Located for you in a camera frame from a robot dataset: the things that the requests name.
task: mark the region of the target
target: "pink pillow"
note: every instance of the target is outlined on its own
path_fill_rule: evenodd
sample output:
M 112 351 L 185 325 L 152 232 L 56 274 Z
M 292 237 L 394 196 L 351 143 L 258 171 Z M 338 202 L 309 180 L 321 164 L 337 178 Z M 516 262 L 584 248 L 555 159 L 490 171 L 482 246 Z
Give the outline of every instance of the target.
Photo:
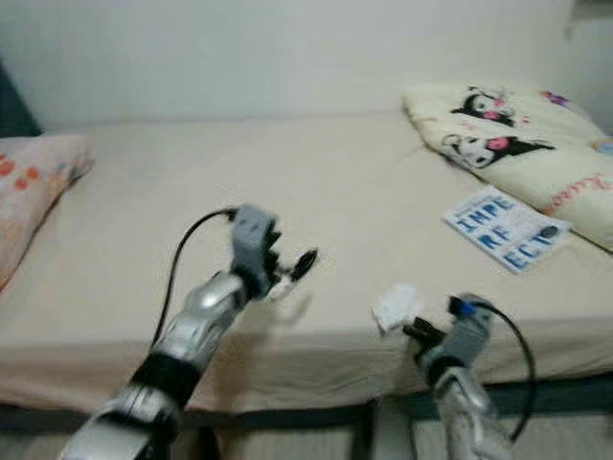
M 49 207 L 89 171 L 88 152 L 83 136 L 0 139 L 0 289 Z

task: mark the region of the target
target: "mattress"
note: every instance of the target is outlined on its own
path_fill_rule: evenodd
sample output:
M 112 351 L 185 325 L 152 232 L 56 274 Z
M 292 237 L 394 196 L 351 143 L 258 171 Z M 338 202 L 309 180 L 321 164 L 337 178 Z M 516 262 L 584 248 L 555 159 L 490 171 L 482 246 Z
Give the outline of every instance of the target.
M 442 214 L 484 185 L 426 148 L 401 112 L 287 121 L 91 126 L 93 170 L 48 216 L 0 298 L 0 402 L 91 411 L 145 357 L 172 251 L 200 216 L 251 202 L 280 217 L 282 261 L 321 260 L 281 302 L 250 304 L 190 407 L 333 407 L 421 389 L 415 346 L 379 336 L 371 307 L 394 283 L 448 327 L 449 294 L 487 297 L 518 321 L 541 379 L 613 370 L 611 256 L 576 235 L 514 275 Z M 188 243 L 172 312 L 230 263 L 229 226 Z M 476 371 L 522 380 L 494 325 Z

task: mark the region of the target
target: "beige bed sheet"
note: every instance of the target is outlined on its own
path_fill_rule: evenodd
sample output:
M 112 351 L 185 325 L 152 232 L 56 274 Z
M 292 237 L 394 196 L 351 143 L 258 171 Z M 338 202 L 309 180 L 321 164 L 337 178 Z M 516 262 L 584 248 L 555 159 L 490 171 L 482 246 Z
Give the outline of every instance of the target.
M 417 287 L 446 326 L 472 291 L 517 319 L 541 378 L 613 370 L 613 263 L 576 235 L 513 275 L 441 221 L 483 187 L 426 149 L 404 115 L 93 126 L 97 164 L 58 204 L 0 298 L 0 402 L 90 411 L 129 378 L 154 330 L 185 229 L 225 205 L 280 216 L 282 258 L 322 258 L 281 303 L 251 304 L 224 338 L 192 407 L 246 411 L 362 403 L 422 388 L 407 340 L 378 336 L 371 306 Z M 193 238 L 172 311 L 228 266 L 229 227 Z M 486 381 L 524 378 L 496 325 Z

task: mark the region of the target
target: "white tissue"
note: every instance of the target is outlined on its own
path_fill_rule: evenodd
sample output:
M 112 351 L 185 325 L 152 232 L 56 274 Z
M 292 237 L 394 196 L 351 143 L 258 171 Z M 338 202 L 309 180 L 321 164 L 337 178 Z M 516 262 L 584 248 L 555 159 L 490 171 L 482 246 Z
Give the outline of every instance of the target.
M 416 289 L 411 285 L 395 284 L 373 307 L 373 317 L 385 334 L 392 329 L 412 323 L 420 311 L 421 302 Z

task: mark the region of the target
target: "white wall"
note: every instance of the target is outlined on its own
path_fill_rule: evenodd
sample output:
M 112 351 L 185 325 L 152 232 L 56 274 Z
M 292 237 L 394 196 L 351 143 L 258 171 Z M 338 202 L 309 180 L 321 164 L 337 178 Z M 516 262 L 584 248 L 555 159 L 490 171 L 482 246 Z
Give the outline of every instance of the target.
M 613 18 L 573 0 L 0 0 L 46 127 L 399 107 L 411 81 L 527 81 L 613 127 Z

